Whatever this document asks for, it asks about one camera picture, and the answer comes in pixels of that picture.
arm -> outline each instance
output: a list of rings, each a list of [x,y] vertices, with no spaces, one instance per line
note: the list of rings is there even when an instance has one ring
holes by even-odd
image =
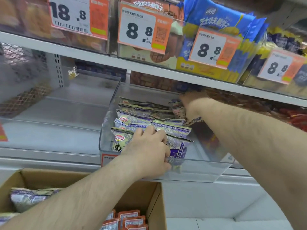
[[[164,174],[170,150],[165,131],[137,129],[120,156],[107,166],[14,217],[1,230],[97,230],[125,191],[144,177]]]
[[[307,133],[287,123],[190,92],[189,119],[201,116],[220,142],[282,209],[294,230],[307,225]]]

white shelf edge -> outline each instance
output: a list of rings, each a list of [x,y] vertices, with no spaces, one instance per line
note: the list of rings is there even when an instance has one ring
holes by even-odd
[[[0,31],[0,42],[5,42],[9,44],[14,44],[22,47],[27,47],[35,50],[40,50],[44,52],[59,54],[62,56],[67,56],[75,59],[87,60],[90,62],[105,64],[109,66],[114,66],[122,69],[133,70],[141,73],[147,73],[159,77],[174,79],[178,81],[184,81],[188,83],[193,83],[197,85],[203,85],[212,88],[218,88],[230,92],[241,93],[245,95],[250,95],[259,98],[265,98],[269,100],[294,104],[297,106],[307,107],[307,100],[286,96],[278,93],[273,93],[269,91],[264,91],[256,88],[245,87],[237,84],[231,84],[224,81],[213,80],[206,77],[201,77],[197,75],[187,74],[175,70],[164,69],[160,67],[155,67],[148,64],[141,64],[138,62],[133,62],[125,59],[115,58],[108,55],[102,55],[95,52],[85,51],[82,49],[72,48],[68,46],[63,46],[51,42],[45,42],[42,40],[37,40],[33,38],[27,38],[20,35],[10,34]]]

white floor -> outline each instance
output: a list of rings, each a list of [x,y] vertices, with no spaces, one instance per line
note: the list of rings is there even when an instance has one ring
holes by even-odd
[[[287,220],[240,221],[233,219],[167,218],[168,230],[293,230]]]

orange snack packet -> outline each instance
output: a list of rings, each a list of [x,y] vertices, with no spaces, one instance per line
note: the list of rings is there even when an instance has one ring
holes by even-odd
[[[122,226],[127,227],[128,225],[144,225],[145,224],[145,216],[135,216],[135,217],[124,217],[122,221]]]
[[[120,218],[120,228],[122,228],[122,222],[125,217],[136,217],[140,215],[140,210],[121,211],[118,212],[118,218]]]
[[[106,220],[111,220],[115,218],[115,209],[113,209],[110,214],[108,214]]]
[[[120,230],[120,219],[114,218],[104,221],[100,230]]]
[[[148,225],[143,224],[141,226],[138,226],[136,224],[128,224],[125,230],[148,230]]]

open cardboard box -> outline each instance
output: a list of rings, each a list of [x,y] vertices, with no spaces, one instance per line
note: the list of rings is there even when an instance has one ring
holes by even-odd
[[[11,187],[28,189],[64,188],[89,175],[84,172],[22,169],[0,186],[0,213],[16,212],[10,200]],[[162,184],[138,181],[132,184],[115,206],[116,212],[139,209],[149,230],[167,230]]]

